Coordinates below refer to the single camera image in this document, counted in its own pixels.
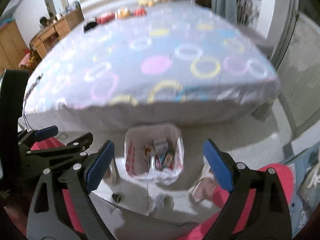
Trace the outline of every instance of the floor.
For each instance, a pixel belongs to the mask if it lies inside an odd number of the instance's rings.
[[[122,196],[120,206],[142,214],[148,211],[156,196],[165,194],[169,201],[164,208],[156,211],[154,217],[178,223],[203,222],[217,212],[218,208],[209,201],[191,204],[186,192],[202,171],[204,163],[201,149],[206,139],[211,138],[222,151],[230,153],[236,162],[241,161],[251,169],[258,169],[283,160],[282,147],[290,141],[292,135],[278,100],[274,103],[272,114],[264,123],[249,116],[222,124],[180,128],[185,149],[184,170],[178,180],[170,186],[137,182],[126,174],[125,132],[94,133],[94,141],[88,153],[97,152],[107,139],[113,141],[120,175],[115,186],[109,186],[102,180],[95,193],[110,202],[113,202],[112,193],[118,193]],[[67,143],[80,135],[60,134],[58,139]]]

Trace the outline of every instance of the bed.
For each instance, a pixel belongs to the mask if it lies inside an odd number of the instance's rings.
[[[27,90],[43,74],[19,123],[60,131],[214,123],[279,94],[268,60],[209,9],[177,0],[146,10],[87,33],[80,24],[59,42],[29,79]]]

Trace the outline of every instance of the plastic bag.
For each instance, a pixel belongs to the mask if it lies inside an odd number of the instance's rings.
[[[153,145],[154,141],[168,140],[169,148],[175,150],[170,168],[162,171],[150,169],[148,158],[144,155],[144,147]],[[144,182],[174,183],[183,169],[184,148],[181,131],[173,124],[140,126],[129,129],[124,142],[125,168],[128,175]]]

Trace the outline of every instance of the patterned bed sheet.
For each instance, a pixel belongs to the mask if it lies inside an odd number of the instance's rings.
[[[189,1],[147,8],[84,33],[76,27],[31,75],[25,114],[115,104],[273,100],[274,68],[247,37]]]

